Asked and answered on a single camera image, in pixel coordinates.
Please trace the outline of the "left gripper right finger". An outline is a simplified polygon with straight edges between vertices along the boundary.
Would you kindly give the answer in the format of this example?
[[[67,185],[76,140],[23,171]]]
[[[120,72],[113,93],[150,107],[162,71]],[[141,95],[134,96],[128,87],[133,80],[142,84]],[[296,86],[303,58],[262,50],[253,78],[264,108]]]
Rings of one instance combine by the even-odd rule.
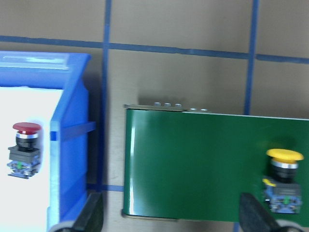
[[[277,232],[276,220],[250,193],[241,193],[239,198],[239,224],[244,232]]]

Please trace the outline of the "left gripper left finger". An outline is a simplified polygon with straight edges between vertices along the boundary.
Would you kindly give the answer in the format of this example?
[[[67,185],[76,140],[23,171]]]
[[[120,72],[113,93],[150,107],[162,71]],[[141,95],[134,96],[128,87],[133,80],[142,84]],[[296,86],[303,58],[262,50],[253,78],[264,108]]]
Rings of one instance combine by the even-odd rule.
[[[103,196],[102,193],[91,193],[75,220],[73,232],[100,232],[103,227]]]

